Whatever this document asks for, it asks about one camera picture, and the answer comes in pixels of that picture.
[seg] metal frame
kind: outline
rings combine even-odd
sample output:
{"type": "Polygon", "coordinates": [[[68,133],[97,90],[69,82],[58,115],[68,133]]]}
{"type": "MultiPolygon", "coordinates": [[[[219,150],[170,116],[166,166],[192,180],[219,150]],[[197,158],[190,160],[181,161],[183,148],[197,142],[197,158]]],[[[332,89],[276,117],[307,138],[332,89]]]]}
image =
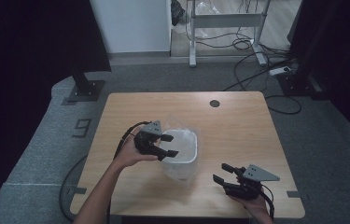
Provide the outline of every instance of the metal frame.
{"type": "Polygon", "coordinates": [[[256,57],[261,66],[266,65],[262,49],[259,45],[262,28],[267,18],[268,7],[271,0],[267,0],[261,13],[242,13],[242,14],[225,14],[225,15],[199,15],[195,14],[195,0],[192,0],[191,9],[191,40],[189,43],[189,66],[195,67],[196,63],[196,46],[195,46],[195,29],[196,28],[222,28],[222,27],[255,27],[255,39],[250,43],[253,47],[256,57]]]}

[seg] wooden table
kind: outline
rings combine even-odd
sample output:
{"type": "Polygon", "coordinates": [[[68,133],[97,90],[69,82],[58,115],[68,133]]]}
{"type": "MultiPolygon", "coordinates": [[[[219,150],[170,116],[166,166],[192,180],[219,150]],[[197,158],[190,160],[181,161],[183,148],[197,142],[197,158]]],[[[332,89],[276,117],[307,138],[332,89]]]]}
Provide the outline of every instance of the wooden table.
{"type": "Polygon", "coordinates": [[[105,105],[90,154],[78,183],[87,189],[76,194],[71,211],[77,213],[112,161],[120,138],[139,121],[171,115],[201,131],[199,171],[190,187],[167,177],[158,161],[142,161],[125,169],[112,198],[111,214],[168,217],[249,217],[225,195],[212,174],[236,183],[221,170],[225,162],[236,167],[253,163],[280,176],[263,182],[274,195],[275,217],[301,218],[305,212],[263,95],[260,92],[149,92],[113,93],[105,105]],[[212,100],[219,107],[210,106],[212,100]]]}

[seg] hand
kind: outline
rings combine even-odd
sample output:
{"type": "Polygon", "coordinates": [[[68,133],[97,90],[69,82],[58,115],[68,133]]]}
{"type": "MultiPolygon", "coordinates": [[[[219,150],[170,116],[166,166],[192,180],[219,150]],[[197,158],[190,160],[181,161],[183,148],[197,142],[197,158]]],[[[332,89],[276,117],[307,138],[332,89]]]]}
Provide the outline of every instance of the hand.
{"type": "Polygon", "coordinates": [[[229,196],[233,200],[235,200],[238,203],[241,203],[244,208],[247,210],[250,215],[255,218],[258,223],[264,224],[264,223],[273,223],[271,220],[271,217],[268,214],[267,205],[265,203],[265,200],[259,195],[257,199],[255,200],[243,200],[239,198],[235,198],[232,196],[229,196]]]}
{"type": "Polygon", "coordinates": [[[154,155],[142,155],[139,150],[134,146],[134,136],[137,135],[142,128],[139,126],[133,130],[124,142],[122,149],[119,151],[118,156],[114,159],[114,163],[118,164],[122,169],[128,166],[133,166],[139,161],[156,161],[157,156],[154,155]]]}

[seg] forearm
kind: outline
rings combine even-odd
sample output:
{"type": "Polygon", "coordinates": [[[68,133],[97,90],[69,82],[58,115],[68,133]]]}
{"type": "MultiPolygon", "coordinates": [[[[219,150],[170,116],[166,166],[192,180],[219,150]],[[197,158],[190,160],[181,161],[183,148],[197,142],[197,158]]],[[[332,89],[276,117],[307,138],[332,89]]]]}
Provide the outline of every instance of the forearm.
{"type": "Polygon", "coordinates": [[[258,224],[273,224],[273,220],[267,213],[261,213],[254,217],[258,224]]]}
{"type": "Polygon", "coordinates": [[[84,202],[74,223],[99,223],[105,220],[106,208],[110,204],[111,196],[119,179],[123,167],[112,162],[84,202]]]}

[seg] power strip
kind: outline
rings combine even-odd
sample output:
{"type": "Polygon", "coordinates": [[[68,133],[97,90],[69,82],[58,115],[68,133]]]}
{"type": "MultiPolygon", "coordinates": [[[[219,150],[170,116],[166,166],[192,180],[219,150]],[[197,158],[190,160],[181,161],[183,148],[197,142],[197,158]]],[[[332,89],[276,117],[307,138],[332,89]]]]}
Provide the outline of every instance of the power strip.
{"type": "Polygon", "coordinates": [[[281,68],[275,68],[269,72],[270,76],[277,76],[277,75],[284,75],[284,74],[290,74],[291,69],[287,66],[281,67],[281,68]]]}

